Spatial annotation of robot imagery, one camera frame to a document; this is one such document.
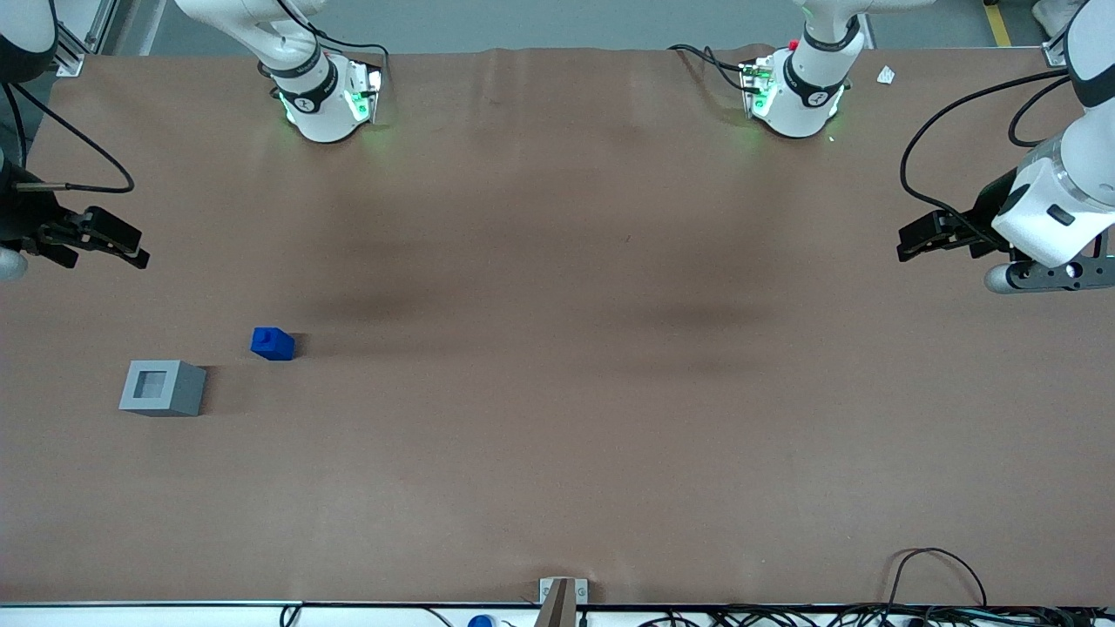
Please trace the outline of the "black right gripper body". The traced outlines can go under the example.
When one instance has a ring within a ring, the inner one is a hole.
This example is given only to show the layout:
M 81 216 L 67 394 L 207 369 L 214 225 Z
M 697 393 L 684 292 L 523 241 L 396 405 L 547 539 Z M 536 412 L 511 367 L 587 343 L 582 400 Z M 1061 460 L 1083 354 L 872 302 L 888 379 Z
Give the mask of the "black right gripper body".
M 61 206 L 51 191 L 20 191 L 21 183 L 39 179 L 17 164 L 4 164 L 1 174 L 1 251 L 4 262 L 16 255 L 40 255 L 56 266 L 75 266 L 71 249 L 80 215 Z

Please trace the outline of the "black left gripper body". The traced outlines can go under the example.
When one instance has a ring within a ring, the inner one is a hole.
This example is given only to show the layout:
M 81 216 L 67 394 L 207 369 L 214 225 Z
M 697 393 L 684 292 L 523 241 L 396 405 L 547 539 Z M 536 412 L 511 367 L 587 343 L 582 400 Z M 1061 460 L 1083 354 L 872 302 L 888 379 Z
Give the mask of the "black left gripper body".
M 1011 168 L 999 179 L 990 182 L 976 196 L 970 211 L 963 212 L 964 245 L 969 249 L 970 257 L 976 260 L 992 253 L 1008 253 L 1012 245 L 993 226 L 992 221 L 1008 201 L 1014 183 L 1017 177 L 1017 170 Z

